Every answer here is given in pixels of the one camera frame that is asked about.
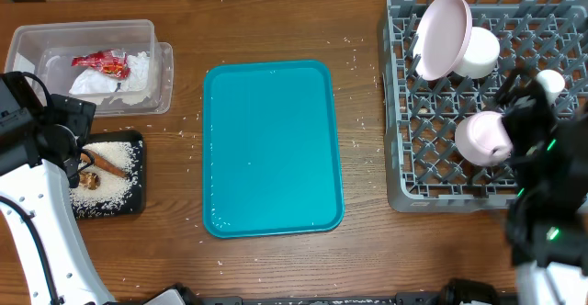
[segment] clear plastic container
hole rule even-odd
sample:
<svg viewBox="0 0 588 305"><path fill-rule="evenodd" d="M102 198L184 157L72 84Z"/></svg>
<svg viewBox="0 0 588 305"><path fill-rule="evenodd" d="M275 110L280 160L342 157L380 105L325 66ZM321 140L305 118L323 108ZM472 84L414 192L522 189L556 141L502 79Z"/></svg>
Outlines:
<svg viewBox="0 0 588 305"><path fill-rule="evenodd" d="M145 51L150 57L145 88L104 94L69 94L75 79L86 69L71 66L72 58L106 49L123 49L129 55ZM5 67L5 72L11 71L34 73L52 94L96 103L97 116L159 114L166 112L171 104L174 59L172 47L157 41L149 20L33 25L15 31ZM32 86L44 101L39 86Z"/></svg>

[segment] green light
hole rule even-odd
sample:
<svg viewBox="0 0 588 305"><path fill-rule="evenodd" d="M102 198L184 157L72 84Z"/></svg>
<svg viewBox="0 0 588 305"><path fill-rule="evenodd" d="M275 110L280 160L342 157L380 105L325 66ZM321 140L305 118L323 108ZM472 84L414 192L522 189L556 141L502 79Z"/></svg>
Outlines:
<svg viewBox="0 0 588 305"><path fill-rule="evenodd" d="M551 148L555 145L556 139L553 139L553 141L551 141L551 143L548 145L548 151L551 150Z"/></svg>
<svg viewBox="0 0 588 305"><path fill-rule="evenodd" d="M548 238L550 241L555 240L556 237L560 234L560 230L558 228L551 228L548 234Z"/></svg>

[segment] pink plate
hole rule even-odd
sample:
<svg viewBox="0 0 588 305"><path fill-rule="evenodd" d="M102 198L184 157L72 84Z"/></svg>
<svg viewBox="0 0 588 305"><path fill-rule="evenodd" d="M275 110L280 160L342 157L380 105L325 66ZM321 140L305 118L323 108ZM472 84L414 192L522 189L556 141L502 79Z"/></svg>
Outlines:
<svg viewBox="0 0 588 305"><path fill-rule="evenodd" d="M471 34L471 12L464 0L435 0L416 30L413 56L421 55L416 72L427 81L451 73L463 59Z"/></svg>

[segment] teal tray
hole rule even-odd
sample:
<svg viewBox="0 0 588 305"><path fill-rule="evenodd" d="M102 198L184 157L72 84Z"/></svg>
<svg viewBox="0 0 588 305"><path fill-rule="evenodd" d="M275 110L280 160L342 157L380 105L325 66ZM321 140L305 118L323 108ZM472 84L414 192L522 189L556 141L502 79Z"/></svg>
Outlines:
<svg viewBox="0 0 588 305"><path fill-rule="evenodd" d="M331 75L317 61L222 65L204 80L202 219L220 238L343 218Z"/></svg>

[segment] tray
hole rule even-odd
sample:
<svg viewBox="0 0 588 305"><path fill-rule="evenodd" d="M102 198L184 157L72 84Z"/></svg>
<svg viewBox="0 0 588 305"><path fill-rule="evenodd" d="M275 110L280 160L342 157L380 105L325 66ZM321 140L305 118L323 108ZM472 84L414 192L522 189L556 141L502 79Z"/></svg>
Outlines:
<svg viewBox="0 0 588 305"><path fill-rule="evenodd" d="M72 204L73 215L76 219L99 218L118 216L122 214L139 214L145 209L145 141L142 135L136 130L124 130L92 134L87 144L109 141L129 141L133 152L138 157L137 163L132 167L131 172L137 172L137 184L130 187L124 198L124 203L116 209L102 209L98 203L94 207L77 207Z"/></svg>
<svg viewBox="0 0 588 305"><path fill-rule="evenodd" d="M379 23L389 203L410 212L504 209L516 198L512 171L505 165L475 171L456 149L456 126L484 109L521 60L537 71L564 74L566 89L556 110L559 118L571 117L588 97L588 0L466 0L473 26L485 27L499 38L496 68L480 80L453 73L427 83L415 72L419 57L413 59L412 51L420 17L432 1L387 0Z"/></svg>
<svg viewBox="0 0 588 305"><path fill-rule="evenodd" d="M204 225L220 238L336 227L343 183L331 75L316 61L223 65L204 81Z"/></svg>

